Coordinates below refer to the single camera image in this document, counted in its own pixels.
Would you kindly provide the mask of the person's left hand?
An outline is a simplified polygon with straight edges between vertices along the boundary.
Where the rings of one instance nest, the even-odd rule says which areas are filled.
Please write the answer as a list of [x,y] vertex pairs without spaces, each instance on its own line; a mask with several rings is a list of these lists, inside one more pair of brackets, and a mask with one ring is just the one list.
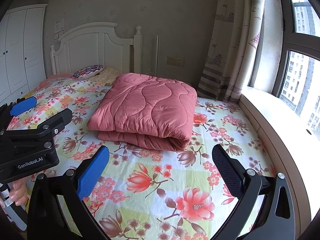
[[12,189],[9,193],[9,198],[17,206],[26,204],[29,199],[29,194],[27,193],[26,178],[22,178],[12,182]]

